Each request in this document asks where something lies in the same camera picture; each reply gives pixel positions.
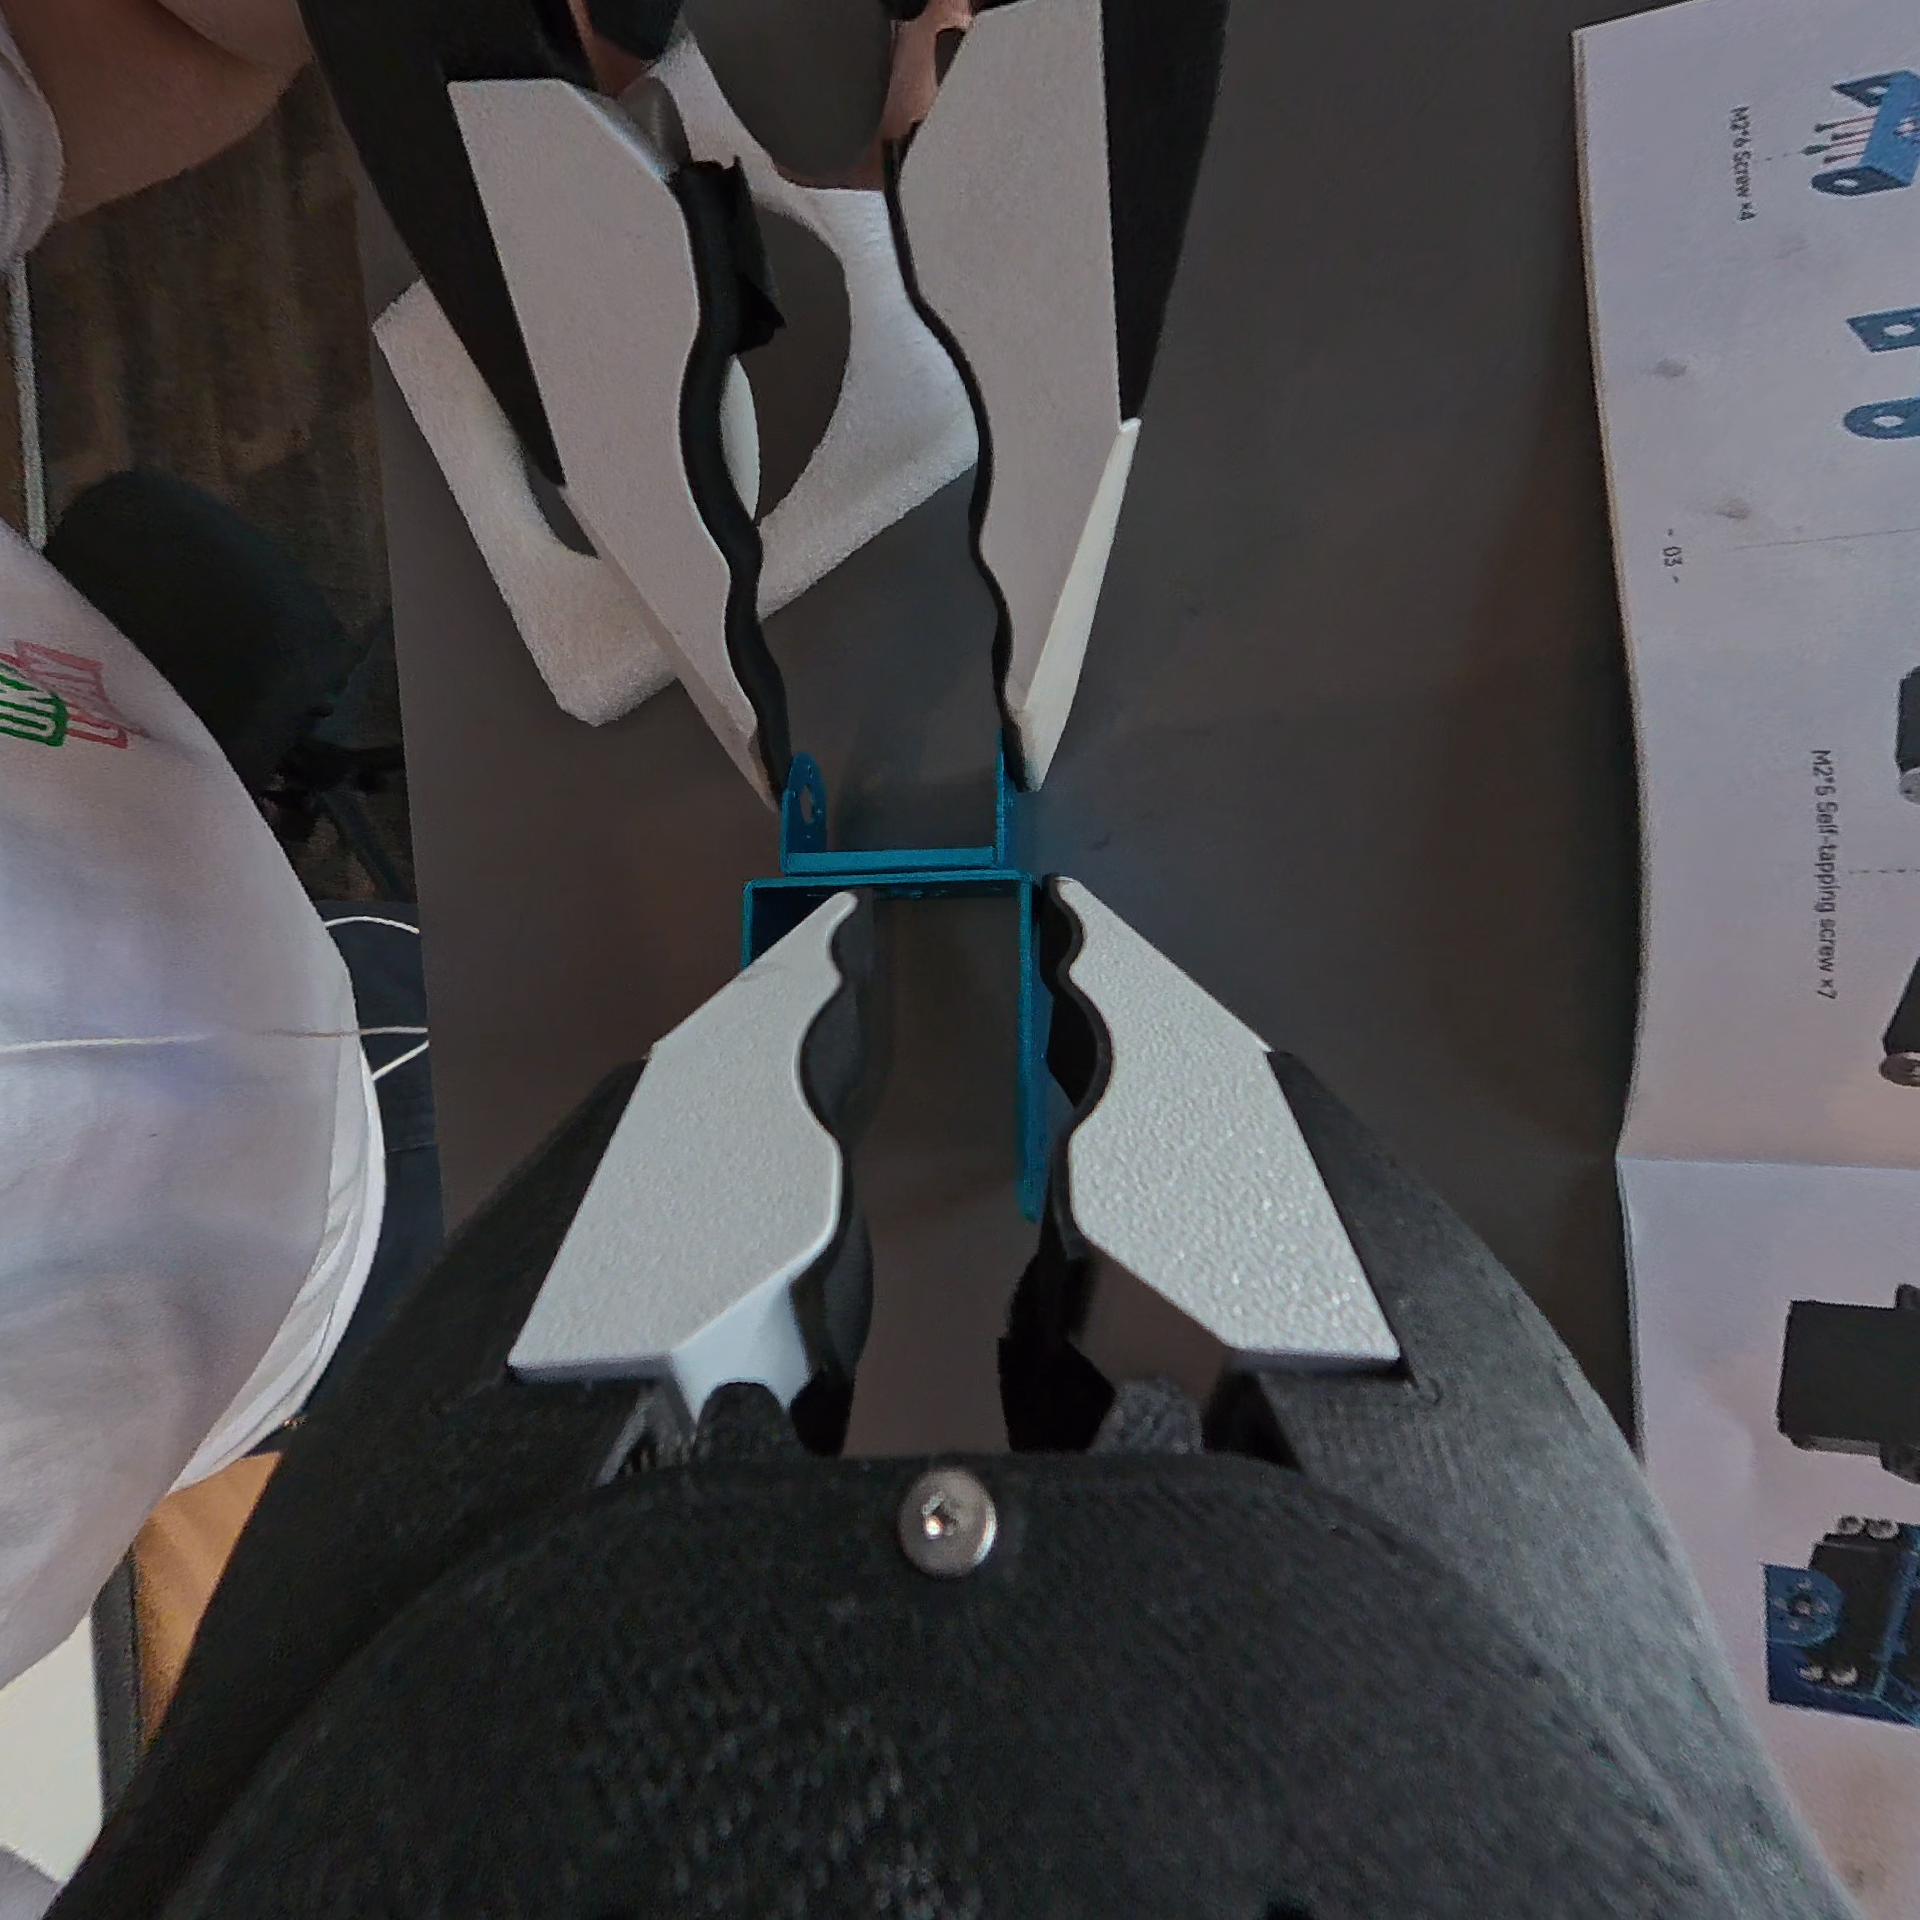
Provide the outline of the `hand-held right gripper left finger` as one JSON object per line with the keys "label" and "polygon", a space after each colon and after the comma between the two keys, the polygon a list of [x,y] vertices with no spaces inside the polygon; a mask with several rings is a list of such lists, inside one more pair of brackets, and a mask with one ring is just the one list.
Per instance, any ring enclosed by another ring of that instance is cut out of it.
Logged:
{"label": "hand-held right gripper left finger", "polygon": [[527,1379],[848,1385],[871,1322],[852,1198],[871,899],[838,891],[651,1048],[517,1333]]}

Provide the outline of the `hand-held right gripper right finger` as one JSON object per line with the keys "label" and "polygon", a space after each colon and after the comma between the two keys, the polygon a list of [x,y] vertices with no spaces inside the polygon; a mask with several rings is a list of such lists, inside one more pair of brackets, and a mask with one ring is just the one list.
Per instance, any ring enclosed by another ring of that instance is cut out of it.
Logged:
{"label": "hand-held right gripper right finger", "polygon": [[1404,1351],[1265,1042],[1069,876],[1037,905],[1064,1096],[1007,1398],[1391,1375]]}

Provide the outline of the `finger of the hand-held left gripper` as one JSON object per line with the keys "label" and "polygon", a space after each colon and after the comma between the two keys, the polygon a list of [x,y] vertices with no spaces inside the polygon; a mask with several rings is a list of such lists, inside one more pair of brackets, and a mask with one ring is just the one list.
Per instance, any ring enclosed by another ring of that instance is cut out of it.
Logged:
{"label": "finger of the hand-held left gripper", "polygon": [[1121,411],[1101,2],[978,13],[897,189],[918,293],[974,402],[974,546],[1024,789],[1079,682],[1141,421]]}
{"label": "finger of the hand-held left gripper", "polygon": [[659,82],[621,105],[565,81],[448,88],[559,486],[637,589],[695,705],[781,802],[781,669],[757,618],[757,486],[737,481],[734,361],[772,313],[755,292],[741,168],[692,158]]}

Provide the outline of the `large blue metal U bracket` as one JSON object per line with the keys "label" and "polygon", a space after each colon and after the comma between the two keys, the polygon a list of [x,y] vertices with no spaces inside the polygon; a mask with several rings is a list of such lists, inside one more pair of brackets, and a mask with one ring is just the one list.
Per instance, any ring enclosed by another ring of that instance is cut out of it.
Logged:
{"label": "large blue metal U bracket", "polygon": [[868,888],[877,898],[1015,898],[1017,899],[1017,1189],[1028,1219],[1042,1215],[1048,1095],[1042,1091],[1041,879],[984,845],[791,853],[778,876],[749,879],[741,899],[741,966],[795,931],[829,893]]}

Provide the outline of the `small blue metal U bracket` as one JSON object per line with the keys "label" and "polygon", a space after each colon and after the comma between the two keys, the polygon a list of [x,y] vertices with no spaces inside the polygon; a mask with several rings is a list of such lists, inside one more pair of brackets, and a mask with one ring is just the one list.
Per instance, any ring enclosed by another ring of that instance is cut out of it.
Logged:
{"label": "small blue metal U bracket", "polygon": [[829,849],[829,789],[812,753],[798,753],[781,796],[781,876],[834,885],[931,885],[1019,876],[1012,859],[1012,781],[998,751],[994,843],[941,849]]}

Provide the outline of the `person's left forearm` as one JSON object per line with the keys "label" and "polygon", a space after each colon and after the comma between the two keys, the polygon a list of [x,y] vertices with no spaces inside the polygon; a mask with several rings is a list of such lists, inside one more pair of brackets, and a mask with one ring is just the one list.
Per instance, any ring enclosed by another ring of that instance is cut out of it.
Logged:
{"label": "person's left forearm", "polygon": [[62,219],[192,168],[312,58],[297,2],[7,2],[59,132]]}

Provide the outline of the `dark grey desk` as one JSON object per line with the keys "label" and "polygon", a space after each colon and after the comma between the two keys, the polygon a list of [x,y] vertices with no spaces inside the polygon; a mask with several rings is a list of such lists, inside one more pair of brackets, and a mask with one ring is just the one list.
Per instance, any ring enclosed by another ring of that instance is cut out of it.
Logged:
{"label": "dark grey desk", "polygon": [[[1615,1141],[1634,756],[1571,33],[1628,2],[1237,2],[1027,856],[1298,1051],[1632,1426]],[[445,1222],[737,969],[778,819],[681,688],[524,651],[374,368]]]}

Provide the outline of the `person's left hand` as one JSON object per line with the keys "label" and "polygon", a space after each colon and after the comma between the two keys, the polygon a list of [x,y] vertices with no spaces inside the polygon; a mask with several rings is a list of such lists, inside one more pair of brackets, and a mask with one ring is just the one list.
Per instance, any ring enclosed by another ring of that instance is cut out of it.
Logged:
{"label": "person's left hand", "polygon": [[934,105],[942,62],[971,29],[974,2],[922,2],[894,29],[894,68],[881,118],[881,139],[897,143],[918,129]]}

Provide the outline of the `white foam square with hole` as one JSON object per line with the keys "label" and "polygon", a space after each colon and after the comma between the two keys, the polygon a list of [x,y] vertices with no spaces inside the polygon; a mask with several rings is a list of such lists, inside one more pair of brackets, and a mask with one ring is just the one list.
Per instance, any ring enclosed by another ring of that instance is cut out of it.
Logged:
{"label": "white foam square with hole", "polygon": [[[757,422],[757,608],[781,612],[978,459],[964,379],[915,313],[881,189],[787,179],[681,33],[655,68],[692,153],[737,161],[784,328],[745,358]],[[374,322],[548,695],[601,725],[671,686],[635,589],[537,473],[422,282]]]}

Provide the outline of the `printed instruction manual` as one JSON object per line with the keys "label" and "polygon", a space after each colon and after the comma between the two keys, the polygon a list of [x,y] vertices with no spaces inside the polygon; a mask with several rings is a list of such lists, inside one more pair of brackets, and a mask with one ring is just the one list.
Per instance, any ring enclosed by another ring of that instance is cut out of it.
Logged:
{"label": "printed instruction manual", "polygon": [[1844,1871],[1918,1851],[1918,6],[1577,33],[1637,721],[1645,1465]]}

